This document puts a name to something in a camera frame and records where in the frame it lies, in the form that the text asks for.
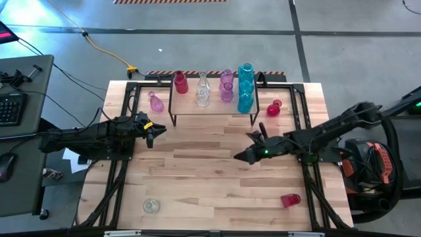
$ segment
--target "red glass cup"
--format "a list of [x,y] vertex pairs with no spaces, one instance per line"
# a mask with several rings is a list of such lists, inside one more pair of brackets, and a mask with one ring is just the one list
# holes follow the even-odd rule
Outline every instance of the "red glass cup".
[[291,207],[297,205],[301,202],[301,197],[298,194],[288,194],[281,196],[282,205],[284,208]]
[[282,106],[282,102],[279,99],[275,99],[273,104],[269,105],[266,112],[268,113],[268,116],[275,117],[278,116]]
[[182,71],[176,71],[174,76],[174,84],[178,93],[186,93],[189,90],[189,84],[187,78]]

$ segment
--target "pink glass bottle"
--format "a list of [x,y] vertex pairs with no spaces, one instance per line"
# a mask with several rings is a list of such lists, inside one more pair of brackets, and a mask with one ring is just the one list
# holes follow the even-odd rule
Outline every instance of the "pink glass bottle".
[[221,81],[219,83],[219,90],[222,91],[224,89],[225,83],[233,84],[233,82],[234,82],[234,75],[232,74],[232,71],[230,69],[226,69],[221,74]]
[[186,93],[189,90],[189,84],[184,73],[180,70],[176,71],[174,76],[174,84],[178,93]]
[[230,102],[234,98],[234,92],[232,91],[232,84],[227,82],[221,91],[221,99],[225,102]]
[[280,107],[282,106],[282,102],[279,99],[275,99],[273,104],[269,105],[266,112],[268,116],[275,117],[279,115],[279,112],[281,111]]
[[291,207],[293,205],[297,205],[301,202],[301,197],[298,194],[288,194],[281,196],[282,205],[284,208]]
[[151,109],[155,112],[164,111],[164,103],[153,92],[147,94],[151,98]]

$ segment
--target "keyboard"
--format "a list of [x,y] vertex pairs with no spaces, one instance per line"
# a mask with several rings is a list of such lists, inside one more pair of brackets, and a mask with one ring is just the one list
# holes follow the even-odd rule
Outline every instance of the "keyboard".
[[27,97],[22,92],[0,94],[0,127],[20,125]]

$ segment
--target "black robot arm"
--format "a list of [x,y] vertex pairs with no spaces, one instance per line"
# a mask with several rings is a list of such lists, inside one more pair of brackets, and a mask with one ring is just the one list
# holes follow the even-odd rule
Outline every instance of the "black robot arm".
[[147,114],[140,112],[83,129],[49,130],[41,135],[39,149],[50,153],[68,148],[84,159],[124,160],[132,156],[135,138],[146,139],[147,147],[152,148],[154,138],[165,131],[165,126],[152,123]]
[[330,141],[346,134],[354,128],[372,128],[382,123],[379,106],[373,103],[358,103],[347,109],[341,115],[328,120],[314,128],[286,132],[283,136],[268,138],[263,124],[261,132],[255,131],[247,134],[254,144],[245,151],[234,156],[235,159],[246,161],[250,165],[264,158],[279,155],[298,155],[304,160],[322,151]]

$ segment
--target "stacked blue vase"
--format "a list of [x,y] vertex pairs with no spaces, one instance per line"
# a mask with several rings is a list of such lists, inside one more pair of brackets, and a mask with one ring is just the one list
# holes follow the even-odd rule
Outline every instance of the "stacked blue vase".
[[255,89],[255,73],[253,66],[245,63],[238,67],[238,106],[240,113],[249,113],[253,106],[253,90]]

